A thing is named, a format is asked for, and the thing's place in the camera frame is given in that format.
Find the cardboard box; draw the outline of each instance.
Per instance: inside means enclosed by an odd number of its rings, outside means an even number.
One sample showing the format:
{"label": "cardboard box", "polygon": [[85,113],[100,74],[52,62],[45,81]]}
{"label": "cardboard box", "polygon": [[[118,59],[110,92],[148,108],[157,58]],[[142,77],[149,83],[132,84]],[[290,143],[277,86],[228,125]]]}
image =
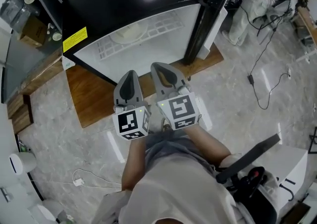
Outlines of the cardboard box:
{"label": "cardboard box", "polygon": [[40,47],[45,41],[47,28],[38,18],[31,16],[22,29],[20,41],[32,47]]}

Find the fiducial marker cube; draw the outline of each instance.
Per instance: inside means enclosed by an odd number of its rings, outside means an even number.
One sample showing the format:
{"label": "fiducial marker cube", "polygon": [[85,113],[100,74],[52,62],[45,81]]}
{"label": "fiducial marker cube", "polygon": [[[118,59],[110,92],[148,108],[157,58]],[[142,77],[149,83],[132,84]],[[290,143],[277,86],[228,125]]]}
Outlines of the fiducial marker cube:
{"label": "fiducial marker cube", "polygon": [[173,130],[198,122],[200,113],[196,104],[195,93],[193,92],[159,101],[157,106]]}
{"label": "fiducial marker cube", "polygon": [[145,106],[112,115],[116,133],[125,140],[148,135],[150,112]]}

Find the wire rack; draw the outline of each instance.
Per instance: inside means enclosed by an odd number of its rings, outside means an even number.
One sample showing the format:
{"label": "wire rack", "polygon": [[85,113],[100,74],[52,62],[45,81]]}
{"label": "wire rack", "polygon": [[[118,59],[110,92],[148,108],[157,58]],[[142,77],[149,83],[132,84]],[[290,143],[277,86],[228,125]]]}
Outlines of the wire rack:
{"label": "wire rack", "polygon": [[160,14],[147,19],[148,28],[144,35],[137,41],[129,44],[118,44],[111,40],[110,36],[105,36],[92,44],[94,46],[95,58],[98,61],[113,56],[129,47],[140,44],[156,36],[163,35],[170,31],[184,27],[175,11]]}

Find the power cord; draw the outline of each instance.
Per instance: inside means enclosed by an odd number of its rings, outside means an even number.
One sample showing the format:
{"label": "power cord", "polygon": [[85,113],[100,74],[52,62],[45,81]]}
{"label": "power cord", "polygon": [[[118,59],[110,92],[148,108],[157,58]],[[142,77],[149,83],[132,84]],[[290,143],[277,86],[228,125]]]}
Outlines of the power cord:
{"label": "power cord", "polygon": [[252,84],[252,87],[253,87],[253,91],[254,91],[254,94],[255,94],[255,96],[256,96],[256,98],[257,98],[257,102],[258,102],[258,105],[259,105],[259,107],[262,109],[262,110],[267,110],[267,108],[268,108],[268,106],[269,106],[269,100],[270,100],[270,97],[271,97],[271,92],[278,86],[278,84],[281,82],[281,78],[282,78],[282,76],[283,75],[288,75],[288,76],[290,76],[288,73],[283,73],[283,74],[281,74],[281,76],[279,77],[279,80],[278,80],[278,83],[270,90],[270,92],[268,93],[268,101],[267,101],[267,106],[265,107],[265,108],[263,108],[261,105],[260,105],[260,103],[259,103],[259,99],[258,99],[258,96],[257,96],[257,93],[256,93],[256,90],[255,90],[255,88],[254,88],[254,82],[253,82],[253,84]]}
{"label": "power cord", "polygon": [[[100,177],[100,176],[97,176],[95,175],[94,173],[90,172],[90,171],[87,171],[87,170],[84,170],[82,168],[78,168],[74,171],[73,173],[73,176],[72,176],[72,180],[73,182],[57,182],[57,181],[42,181],[42,180],[30,180],[30,181],[33,181],[33,182],[44,182],[44,183],[62,183],[62,184],[72,184],[72,185],[75,185],[75,181],[74,181],[74,175],[77,171],[83,171],[83,172],[86,172],[86,173],[90,173],[92,175],[94,175],[95,177],[107,182],[107,183],[113,183],[113,184],[118,184],[118,185],[121,185],[121,183],[118,183],[118,182],[110,182],[110,181],[107,181],[105,180],[104,178]],[[105,186],[105,187],[102,187],[102,186],[88,186],[88,185],[85,185],[85,184],[81,184],[81,186],[84,186],[84,187],[87,187],[87,188],[102,188],[102,189],[105,189],[105,188],[108,188],[108,189],[121,189],[121,188],[114,188],[114,187],[109,187],[109,186]]]}
{"label": "power cord", "polygon": [[260,105],[260,103],[259,103],[259,99],[258,99],[256,90],[255,90],[255,88],[254,88],[254,79],[253,79],[253,76],[252,76],[252,72],[253,72],[254,68],[256,67],[257,62],[260,60],[261,56],[262,56],[263,53],[266,51],[267,46],[268,46],[268,44],[271,42],[272,37],[273,37],[273,35],[275,34],[275,32],[276,32],[276,30],[277,30],[277,27],[278,27],[279,23],[281,22],[281,20],[282,20],[282,19],[279,20],[279,22],[277,23],[276,27],[273,29],[273,34],[271,35],[271,38],[269,39],[269,42],[266,44],[265,49],[262,51],[262,53],[261,53],[260,56],[258,57],[257,61],[255,62],[254,66],[253,66],[253,68],[252,68],[252,70],[251,70],[251,72],[250,72],[250,75],[248,76],[248,80],[249,80],[250,84],[251,84],[252,87],[253,87],[253,91],[254,91],[254,94],[255,94],[255,96],[256,96],[258,105],[259,105],[259,107],[260,107],[262,110],[267,110],[267,108],[268,108],[268,106],[269,106],[269,100],[270,100],[270,97],[271,97],[271,92],[272,92],[272,91],[278,86],[278,84],[281,82],[282,76],[283,76],[283,75],[288,75],[288,76],[290,77],[290,75],[289,75],[288,73],[283,73],[283,74],[281,74],[281,76],[279,77],[278,83],[277,83],[277,84],[270,90],[270,92],[268,93],[267,106],[266,106],[265,108],[263,108],[263,107]]}
{"label": "power cord", "polygon": [[281,74],[281,76],[279,77],[278,83],[277,83],[277,84],[270,90],[270,92],[268,93],[267,106],[266,106],[265,108],[263,108],[263,107],[260,105],[260,103],[259,103],[259,99],[258,99],[256,90],[255,90],[255,88],[254,88],[254,78],[253,78],[253,76],[252,76],[252,72],[253,72],[254,68],[256,67],[258,61],[260,60],[260,58],[262,57],[262,55],[263,55],[264,52],[266,51],[267,46],[268,46],[269,43],[271,42],[271,40],[272,40],[272,38],[273,38],[273,35],[275,34],[275,32],[276,32],[276,30],[277,30],[277,27],[278,27],[279,23],[281,22],[281,20],[283,19],[283,17],[289,13],[290,5],[291,5],[291,0],[288,0],[288,7],[287,7],[286,11],[283,13],[283,15],[281,15],[281,16],[275,18],[273,21],[269,22],[269,23],[266,24],[265,26],[261,26],[260,28],[257,28],[256,26],[254,26],[254,25],[250,22],[250,20],[249,20],[249,15],[248,15],[247,11],[246,11],[246,10],[241,6],[241,4],[240,4],[241,9],[244,10],[244,12],[245,12],[246,15],[247,15],[247,19],[248,19],[249,24],[250,24],[251,26],[253,26],[254,28],[256,28],[257,30],[264,29],[266,26],[270,25],[272,22],[274,22],[274,21],[276,21],[277,19],[280,18],[280,20],[279,20],[279,22],[277,23],[276,27],[273,29],[273,34],[271,35],[271,38],[269,39],[269,42],[266,44],[265,49],[262,51],[262,53],[261,53],[260,56],[258,57],[257,61],[255,62],[254,66],[253,66],[253,68],[252,68],[252,70],[251,70],[251,72],[250,72],[250,75],[247,76],[247,77],[248,77],[248,80],[249,80],[249,82],[250,82],[250,84],[251,84],[252,87],[253,87],[253,91],[254,91],[254,94],[255,94],[255,96],[256,96],[258,105],[259,105],[259,107],[260,107],[262,110],[267,110],[267,109],[268,109],[271,92],[272,92],[272,91],[278,86],[278,84],[281,82],[282,76],[283,76],[283,75],[288,75],[288,77],[290,77],[290,75],[289,75],[288,73],[283,73],[283,74]]}

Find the black refrigerator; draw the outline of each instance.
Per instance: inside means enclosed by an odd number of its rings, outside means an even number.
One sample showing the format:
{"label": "black refrigerator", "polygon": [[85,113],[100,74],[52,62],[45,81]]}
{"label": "black refrigerator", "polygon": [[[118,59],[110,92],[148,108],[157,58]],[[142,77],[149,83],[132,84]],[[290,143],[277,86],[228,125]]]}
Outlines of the black refrigerator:
{"label": "black refrigerator", "polygon": [[153,62],[191,64],[226,0],[64,0],[63,55],[117,84]]}

